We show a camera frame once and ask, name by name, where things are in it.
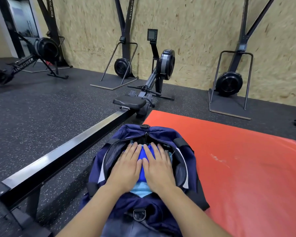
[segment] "forearm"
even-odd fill
[[[57,237],[99,237],[120,193],[102,186],[87,205],[59,232]]]
[[[166,189],[159,196],[177,221],[184,237],[231,236],[210,219],[180,188]]]

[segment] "speckled rubber flooring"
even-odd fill
[[[114,91],[91,87],[90,71],[74,68],[61,73],[70,78],[21,72],[9,84],[0,86],[0,181],[114,113],[118,106],[112,104],[113,98],[129,91],[127,87]],[[296,107],[249,99],[252,120],[248,121],[209,112],[207,91],[164,84],[163,93],[175,95],[176,100],[158,99],[157,110],[296,140],[296,127],[292,125]],[[127,123],[138,121],[130,118]],[[77,213],[79,199],[85,192],[87,168],[109,137],[42,187],[40,224],[57,233]],[[0,217],[0,236],[22,233]]]

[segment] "red gym mat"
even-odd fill
[[[161,111],[144,123],[190,144],[206,213],[233,236],[296,236],[296,141]]]

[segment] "hand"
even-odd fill
[[[176,187],[175,179],[169,154],[164,151],[160,144],[158,144],[159,150],[153,142],[151,146],[156,159],[154,159],[151,151],[145,144],[144,150],[148,160],[143,158],[143,167],[150,189],[160,195],[160,192],[168,189],[168,187]]]
[[[105,185],[113,186],[121,195],[134,188],[139,179],[142,160],[138,159],[141,145],[129,144],[114,165]]]

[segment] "rowing machine handle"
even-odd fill
[[[142,91],[147,91],[149,93],[155,94],[156,96],[161,96],[161,93],[155,92],[155,91],[146,90],[145,88],[133,87],[133,86],[127,86],[127,87],[134,88],[134,89],[139,89],[139,90],[142,90]]]

